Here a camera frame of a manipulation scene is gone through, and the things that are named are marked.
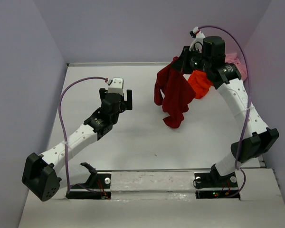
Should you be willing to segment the dark red t shirt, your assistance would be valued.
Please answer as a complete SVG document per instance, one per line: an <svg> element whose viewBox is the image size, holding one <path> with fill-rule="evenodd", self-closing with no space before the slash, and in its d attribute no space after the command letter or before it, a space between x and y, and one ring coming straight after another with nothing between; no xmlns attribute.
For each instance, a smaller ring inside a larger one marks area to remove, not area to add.
<svg viewBox="0 0 285 228"><path fill-rule="evenodd" d="M154 85L154 102L162 107L168 116L163 118L164 123L176 129L184 120L184 113L189 110L189 103L196 93L189 85L183 74L168 64L157 73Z"/></svg>

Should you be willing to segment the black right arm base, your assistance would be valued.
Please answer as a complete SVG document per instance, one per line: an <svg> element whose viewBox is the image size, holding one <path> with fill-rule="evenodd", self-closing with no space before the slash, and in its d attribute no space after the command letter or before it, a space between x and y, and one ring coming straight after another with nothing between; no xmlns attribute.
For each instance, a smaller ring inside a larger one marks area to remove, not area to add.
<svg viewBox="0 0 285 228"><path fill-rule="evenodd" d="M209 172L197 172L194 173L192 184L198 200L240 198L238 193L239 186L234 172L222 180L211 180Z"/></svg>

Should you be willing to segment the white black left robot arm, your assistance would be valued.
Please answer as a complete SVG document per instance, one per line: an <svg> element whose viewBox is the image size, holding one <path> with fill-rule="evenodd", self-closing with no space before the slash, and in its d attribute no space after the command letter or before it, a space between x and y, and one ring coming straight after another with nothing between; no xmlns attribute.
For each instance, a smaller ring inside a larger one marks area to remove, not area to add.
<svg viewBox="0 0 285 228"><path fill-rule="evenodd" d="M132 91L126 95L99 90L101 106L64 141L39 155L30 154L25 161L22 183L42 202L51 199L61 188L58 173L68 168L68 162L87 146L99 141L118 122L119 115L132 110Z"/></svg>

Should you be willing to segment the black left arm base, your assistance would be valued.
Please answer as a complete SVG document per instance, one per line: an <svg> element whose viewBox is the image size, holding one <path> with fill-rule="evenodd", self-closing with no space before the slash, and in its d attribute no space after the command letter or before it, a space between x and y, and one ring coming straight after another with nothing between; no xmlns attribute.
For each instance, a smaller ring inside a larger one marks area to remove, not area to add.
<svg viewBox="0 0 285 228"><path fill-rule="evenodd" d="M69 200L110 200L111 199L111 172L99 172L87 162L80 164L88 170L89 175L84 182L72 185L66 194Z"/></svg>

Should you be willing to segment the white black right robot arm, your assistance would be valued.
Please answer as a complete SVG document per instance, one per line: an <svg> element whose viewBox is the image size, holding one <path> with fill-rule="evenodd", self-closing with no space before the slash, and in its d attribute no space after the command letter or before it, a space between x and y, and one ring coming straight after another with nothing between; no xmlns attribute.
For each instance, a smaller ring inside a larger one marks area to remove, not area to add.
<svg viewBox="0 0 285 228"><path fill-rule="evenodd" d="M221 37L195 36L173 64L185 74L195 70L206 73L242 129L230 153L211 167L209 181L214 186L222 185L237 168L266 153L279 137L278 130L269 128L250 101L236 65L225 62L225 57L225 41Z"/></svg>

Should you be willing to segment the pink t shirt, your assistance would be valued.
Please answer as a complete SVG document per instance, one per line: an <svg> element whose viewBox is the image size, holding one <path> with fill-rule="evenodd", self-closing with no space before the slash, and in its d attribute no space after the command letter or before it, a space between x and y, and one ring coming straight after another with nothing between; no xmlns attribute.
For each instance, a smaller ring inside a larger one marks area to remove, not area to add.
<svg viewBox="0 0 285 228"><path fill-rule="evenodd" d="M237 67L238 71L241 74L241 78L243 81L247 79L247 68L245 64L241 63L240 59L238 58L237 53L226 54L225 62L232 63Z"/></svg>

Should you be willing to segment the orange t shirt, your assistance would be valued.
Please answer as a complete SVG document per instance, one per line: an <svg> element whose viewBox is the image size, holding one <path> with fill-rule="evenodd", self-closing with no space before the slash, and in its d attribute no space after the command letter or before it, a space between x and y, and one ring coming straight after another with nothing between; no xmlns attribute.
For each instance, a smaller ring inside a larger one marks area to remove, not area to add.
<svg viewBox="0 0 285 228"><path fill-rule="evenodd" d="M189 85L195 92L195 99L202 99L213 84L207 79L207 75L201 71L193 71L188 79Z"/></svg>

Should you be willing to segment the white front board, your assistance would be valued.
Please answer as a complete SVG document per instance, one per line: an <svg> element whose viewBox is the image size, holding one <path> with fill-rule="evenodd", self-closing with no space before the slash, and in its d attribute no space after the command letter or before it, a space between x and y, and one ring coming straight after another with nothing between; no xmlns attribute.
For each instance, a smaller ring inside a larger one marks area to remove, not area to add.
<svg viewBox="0 0 285 228"><path fill-rule="evenodd" d="M197 199L193 172L121 171L110 199L30 193L22 228L285 228L285 204L271 169L247 169L239 198Z"/></svg>

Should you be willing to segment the white rail at table edge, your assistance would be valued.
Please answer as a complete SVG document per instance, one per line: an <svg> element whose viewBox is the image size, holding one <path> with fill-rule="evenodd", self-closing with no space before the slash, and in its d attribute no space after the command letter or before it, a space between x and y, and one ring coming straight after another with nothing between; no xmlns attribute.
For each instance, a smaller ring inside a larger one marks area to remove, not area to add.
<svg viewBox="0 0 285 228"><path fill-rule="evenodd" d="M86 62L67 63L68 67L110 67L110 66L166 66L169 62Z"/></svg>

